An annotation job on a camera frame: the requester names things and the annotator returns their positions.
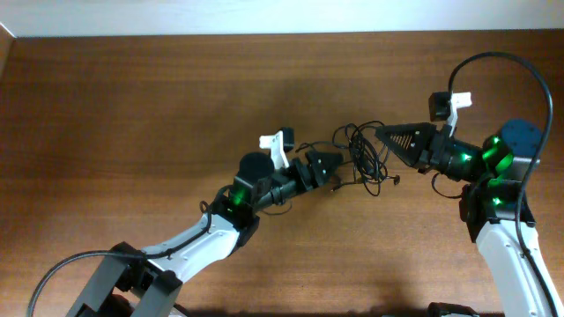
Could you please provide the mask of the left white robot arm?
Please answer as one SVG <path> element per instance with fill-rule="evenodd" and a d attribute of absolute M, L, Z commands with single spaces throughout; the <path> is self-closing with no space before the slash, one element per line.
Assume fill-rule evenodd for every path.
<path fill-rule="evenodd" d="M 243 156 L 232 184 L 189 229 L 160 244 L 113 247 L 71 306 L 70 316 L 167 316 L 182 286 L 210 264 L 243 247 L 259 226 L 259 211 L 282 205 L 328 183 L 344 159 L 336 152 L 308 151 L 276 167 L 261 152 Z"/>

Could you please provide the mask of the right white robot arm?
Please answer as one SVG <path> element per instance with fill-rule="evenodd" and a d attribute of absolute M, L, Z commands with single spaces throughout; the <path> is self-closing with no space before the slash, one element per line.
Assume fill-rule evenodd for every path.
<path fill-rule="evenodd" d="M 464 181 L 460 218 L 483 256 L 507 316 L 561 316 L 563 304 L 539 249 L 536 220 L 523 193 L 542 133 L 530 122 L 506 122 L 480 146 L 428 122 L 390 125 L 376 137 L 419 173 Z"/>

